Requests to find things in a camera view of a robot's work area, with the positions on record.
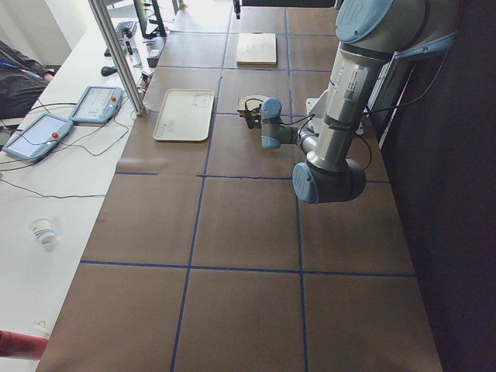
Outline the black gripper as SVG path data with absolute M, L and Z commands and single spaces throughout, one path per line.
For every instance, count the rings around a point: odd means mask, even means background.
M 244 110 L 244 118 L 249 129 L 261 127 L 260 106 L 253 109 Z

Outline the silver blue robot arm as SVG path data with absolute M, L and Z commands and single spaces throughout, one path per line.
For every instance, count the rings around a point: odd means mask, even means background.
M 281 103 L 260 105 L 261 144 L 276 149 L 300 146 L 305 161 L 294 166 L 298 199 L 309 203 L 347 202 L 364 189 L 363 168 L 347 156 L 382 67 L 392 59 L 416 60 L 446 52 L 455 39 L 460 1 L 317 1 L 335 6 L 339 47 L 329 86 L 309 110 L 301 128 L 281 119 Z

